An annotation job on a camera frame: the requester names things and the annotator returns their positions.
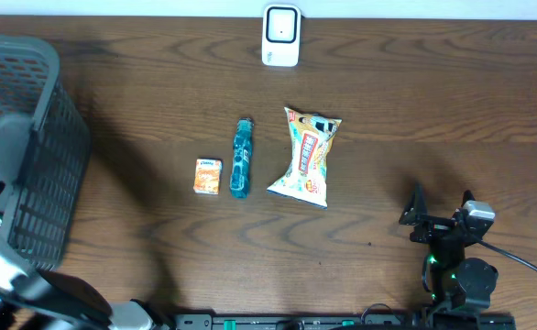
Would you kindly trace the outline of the yellow snack bag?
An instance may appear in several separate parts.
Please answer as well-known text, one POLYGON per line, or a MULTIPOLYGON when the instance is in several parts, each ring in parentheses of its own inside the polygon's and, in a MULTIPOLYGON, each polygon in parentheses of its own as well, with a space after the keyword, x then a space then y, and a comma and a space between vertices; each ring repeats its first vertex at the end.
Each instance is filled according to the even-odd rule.
POLYGON ((267 191, 327 207, 327 155, 342 120, 285 107, 291 140, 287 171, 267 191))

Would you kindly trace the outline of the teal plastic bottle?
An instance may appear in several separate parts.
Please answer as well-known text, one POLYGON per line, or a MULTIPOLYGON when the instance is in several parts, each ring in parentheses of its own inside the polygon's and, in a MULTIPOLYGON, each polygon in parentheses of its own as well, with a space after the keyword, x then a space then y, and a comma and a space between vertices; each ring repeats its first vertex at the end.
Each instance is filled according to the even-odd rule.
POLYGON ((249 194, 249 165, 252 156, 253 127, 254 123, 248 117, 240 118, 236 125, 230 192, 237 199, 245 199, 249 194))

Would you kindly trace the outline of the orange tissue pack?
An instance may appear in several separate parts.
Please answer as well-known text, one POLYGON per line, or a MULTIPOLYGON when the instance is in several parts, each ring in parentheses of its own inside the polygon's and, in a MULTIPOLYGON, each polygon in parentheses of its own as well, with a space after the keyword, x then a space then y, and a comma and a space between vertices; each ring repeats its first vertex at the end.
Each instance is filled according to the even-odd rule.
POLYGON ((199 194, 217 195, 223 162, 219 159, 197 159, 193 190, 199 194))

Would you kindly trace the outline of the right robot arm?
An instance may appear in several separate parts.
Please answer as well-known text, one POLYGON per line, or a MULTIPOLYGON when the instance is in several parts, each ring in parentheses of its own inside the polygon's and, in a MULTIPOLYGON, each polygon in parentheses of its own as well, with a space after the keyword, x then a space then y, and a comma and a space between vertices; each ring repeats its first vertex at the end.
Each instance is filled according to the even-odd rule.
POLYGON ((412 226, 410 241, 429 247, 422 265, 423 288, 432 303, 413 322, 433 329, 478 329, 480 314, 490 306, 499 273, 480 258, 468 258, 465 249, 478 243, 494 224, 496 213, 470 191, 450 217, 428 213, 421 185, 416 185, 399 219, 412 226))

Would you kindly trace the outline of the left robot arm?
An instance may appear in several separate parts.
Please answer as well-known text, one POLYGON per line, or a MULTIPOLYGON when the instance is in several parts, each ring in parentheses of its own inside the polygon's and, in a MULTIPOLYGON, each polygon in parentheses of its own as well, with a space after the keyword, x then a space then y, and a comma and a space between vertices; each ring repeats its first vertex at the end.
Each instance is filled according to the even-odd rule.
MULTIPOLYGON (((5 184, 0 181, 0 194, 5 184)), ((34 313, 27 329, 174 329, 175 322, 147 303, 108 303, 86 281, 36 269, 0 236, 0 329, 19 310, 34 313)))

